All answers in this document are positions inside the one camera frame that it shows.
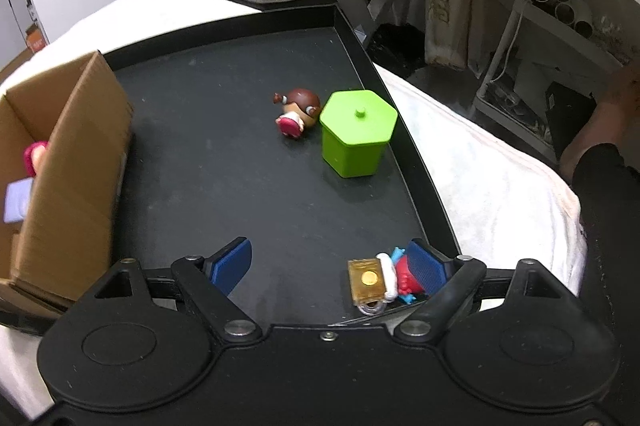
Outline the brown-haired girl figurine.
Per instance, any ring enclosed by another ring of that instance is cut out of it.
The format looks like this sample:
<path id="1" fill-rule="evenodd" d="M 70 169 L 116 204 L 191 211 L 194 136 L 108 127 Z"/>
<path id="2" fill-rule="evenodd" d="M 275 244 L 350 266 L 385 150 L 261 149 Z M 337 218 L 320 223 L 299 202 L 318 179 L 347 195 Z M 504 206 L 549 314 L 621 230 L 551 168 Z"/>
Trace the brown-haired girl figurine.
<path id="1" fill-rule="evenodd" d="M 272 102 L 282 106 L 276 125 L 285 137 L 298 139 L 319 120 L 322 104 L 318 94 L 305 88 L 295 88 L 287 94 L 273 95 Z"/>

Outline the brown cardboard box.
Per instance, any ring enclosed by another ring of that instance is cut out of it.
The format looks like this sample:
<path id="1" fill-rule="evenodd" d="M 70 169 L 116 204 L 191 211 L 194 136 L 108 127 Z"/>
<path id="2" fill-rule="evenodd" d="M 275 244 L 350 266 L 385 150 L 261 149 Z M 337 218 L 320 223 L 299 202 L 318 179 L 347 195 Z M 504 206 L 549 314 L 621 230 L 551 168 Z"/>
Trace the brown cardboard box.
<path id="1" fill-rule="evenodd" d="M 1 97 L 1 185 L 27 178 L 44 144 L 25 219 L 1 225 L 1 307 L 56 319 L 107 270 L 134 109 L 95 51 Z"/>

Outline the pink figurine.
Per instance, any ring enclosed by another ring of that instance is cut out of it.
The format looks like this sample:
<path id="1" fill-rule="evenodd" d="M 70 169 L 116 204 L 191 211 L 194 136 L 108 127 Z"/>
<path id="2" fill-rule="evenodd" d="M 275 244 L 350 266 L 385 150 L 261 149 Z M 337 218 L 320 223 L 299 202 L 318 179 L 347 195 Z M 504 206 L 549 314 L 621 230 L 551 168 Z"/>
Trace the pink figurine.
<path id="1" fill-rule="evenodd" d="M 49 142 L 37 141 L 30 144 L 23 152 L 23 163 L 26 174 L 35 177 L 47 152 Z"/>

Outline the red blue toy figure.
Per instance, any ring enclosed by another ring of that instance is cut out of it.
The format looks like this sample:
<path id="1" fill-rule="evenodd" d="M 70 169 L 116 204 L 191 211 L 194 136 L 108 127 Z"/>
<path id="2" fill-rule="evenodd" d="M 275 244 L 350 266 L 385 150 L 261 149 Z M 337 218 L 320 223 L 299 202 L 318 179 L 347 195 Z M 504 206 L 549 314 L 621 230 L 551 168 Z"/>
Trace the red blue toy figure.
<path id="1" fill-rule="evenodd" d="M 409 270 L 408 255 L 404 248 L 396 247 L 391 254 L 378 253 L 375 258 L 382 268 L 385 286 L 383 302 L 390 304 L 396 299 L 412 304 L 418 296 L 426 294 L 424 287 Z"/>

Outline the amber transparent padlock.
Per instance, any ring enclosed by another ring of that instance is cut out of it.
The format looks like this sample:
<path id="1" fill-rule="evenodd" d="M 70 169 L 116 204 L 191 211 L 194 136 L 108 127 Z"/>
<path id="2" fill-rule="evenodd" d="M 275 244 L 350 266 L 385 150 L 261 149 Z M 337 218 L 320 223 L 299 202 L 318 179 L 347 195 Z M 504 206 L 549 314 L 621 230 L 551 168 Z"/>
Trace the amber transparent padlock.
<path id="1" fill-rule="evenodd" d="M 352 303 L 365 316 L 375 316 L 386 308 L 386 285 L 378 258 L 347 261 Z"/>

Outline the white towel cloth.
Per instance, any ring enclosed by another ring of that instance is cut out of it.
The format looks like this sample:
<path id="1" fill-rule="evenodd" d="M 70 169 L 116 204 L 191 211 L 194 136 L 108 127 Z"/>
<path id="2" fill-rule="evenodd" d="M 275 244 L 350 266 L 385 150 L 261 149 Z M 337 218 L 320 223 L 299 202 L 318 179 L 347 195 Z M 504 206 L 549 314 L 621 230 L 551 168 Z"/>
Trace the white towel cloth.
<path id="1" fill-rule="evenodd" d="M 132 0 L 81 31 L 81 49 L 38 53 L 1 88 L 77 58 L 174 30 L 262 13 L 225 0 Z M 459 251 L 486 264 L 470 308 L 441 338 L 396 338 L 426 299 L 331 323 L 264 323 L 218 340 L 188 308 L 171 264 L 116 259 L 56 318 L 37 351 L 53 406 L 43 425 L 581 425 L 617 370 L 610 333 L 537 232 L 573 193 L 549 167 L 382 76 L 431 175 Z"/>

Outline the black shallow tray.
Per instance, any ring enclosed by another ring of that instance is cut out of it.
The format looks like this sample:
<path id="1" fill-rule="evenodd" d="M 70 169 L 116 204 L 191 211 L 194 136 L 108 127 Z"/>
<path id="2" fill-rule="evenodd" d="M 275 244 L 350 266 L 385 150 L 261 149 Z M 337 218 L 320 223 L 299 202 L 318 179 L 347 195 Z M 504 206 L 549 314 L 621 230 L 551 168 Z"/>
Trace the black shallow tray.
<path id="1" fill-rule="evenodd" d="M 267 11 L 174 30 L 101 53 L 134 109 L 116 198 L 110 266 L 163 268 L 238 236 L 253 261 L 233 299 L 264 323 L 352 315 L 346 264 L 424 238 L 459 245 L 400 108 L 378 171 L 342 178 L 321 131 L 280 134 L 276 92 L 372 90 L 384 82 L 334 6 Z M 9 328 L 41 334 L 55 319 L 1 307 Z"/>

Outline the green hexagonal container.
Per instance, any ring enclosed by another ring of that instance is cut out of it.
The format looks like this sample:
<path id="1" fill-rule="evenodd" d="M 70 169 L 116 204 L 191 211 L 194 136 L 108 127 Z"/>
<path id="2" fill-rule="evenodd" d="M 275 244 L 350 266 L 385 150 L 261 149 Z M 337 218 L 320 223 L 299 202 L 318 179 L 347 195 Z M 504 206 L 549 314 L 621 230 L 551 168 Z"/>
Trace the green hexagonal container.
<path id="1" fill-rule="evenodd" d="M 334 91 L 320 114 L 322 158 L 342 178 L 374 175 L 397 117 L 372 90 Z"/>

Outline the purple toy suitcase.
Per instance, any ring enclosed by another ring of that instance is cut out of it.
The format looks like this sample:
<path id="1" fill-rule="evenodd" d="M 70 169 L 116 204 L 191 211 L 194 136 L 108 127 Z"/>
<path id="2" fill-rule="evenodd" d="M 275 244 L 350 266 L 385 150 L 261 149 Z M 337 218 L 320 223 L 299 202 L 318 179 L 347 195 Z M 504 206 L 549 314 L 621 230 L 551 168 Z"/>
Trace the purple toy suitcase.
<path id="1" fill-rule="evenodd" d="M 6 186 L 3 221 L 6 224 L 20 224 L 26 218 L 34 179 L 28 177 L 10 182 Z"/>

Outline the person bare foot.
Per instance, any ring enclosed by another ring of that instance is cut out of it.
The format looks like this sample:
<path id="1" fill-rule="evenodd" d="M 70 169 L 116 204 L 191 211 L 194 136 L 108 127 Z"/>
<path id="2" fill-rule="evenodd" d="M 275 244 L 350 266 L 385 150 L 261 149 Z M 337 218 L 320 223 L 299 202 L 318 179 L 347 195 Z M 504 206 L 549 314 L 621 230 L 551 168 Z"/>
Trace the person bare foot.
<path id="1" fill-rule="evenodd" d="M 563 151 L 560 158 L 561 177 L 571 182 L 580 159 L 594 146 L 621 144 L 629 126 L 638 117 L 639 61 L 634 61 L 612 75 L 608 90 L 590 119 Z"/>

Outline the white plastic shopping bag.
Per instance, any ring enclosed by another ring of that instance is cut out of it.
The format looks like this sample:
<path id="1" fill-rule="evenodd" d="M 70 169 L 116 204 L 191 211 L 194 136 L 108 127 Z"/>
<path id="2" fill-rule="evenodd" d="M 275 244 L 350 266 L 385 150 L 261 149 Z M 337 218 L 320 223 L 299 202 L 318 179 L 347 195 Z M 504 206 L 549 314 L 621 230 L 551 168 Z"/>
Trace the white plastic shopping bag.
<path id="1" fill-rule="evenodd" d="M 425 60 L 430 65 L 480 72 L 485 0 L 425 0 Z"/>

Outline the orange carton box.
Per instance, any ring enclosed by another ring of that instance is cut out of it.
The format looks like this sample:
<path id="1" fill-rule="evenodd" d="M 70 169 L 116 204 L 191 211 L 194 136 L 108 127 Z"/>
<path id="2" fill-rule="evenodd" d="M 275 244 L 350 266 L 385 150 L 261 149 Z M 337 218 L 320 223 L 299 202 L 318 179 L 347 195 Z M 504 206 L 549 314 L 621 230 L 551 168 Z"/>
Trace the orange carton box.
<path id="1" fill-rule="evenodd" d="M 26 45 L 32 53 L 41 51 L 47 45 L 46 36 L 37 23 L 32 25 L 26 30 Z"/>

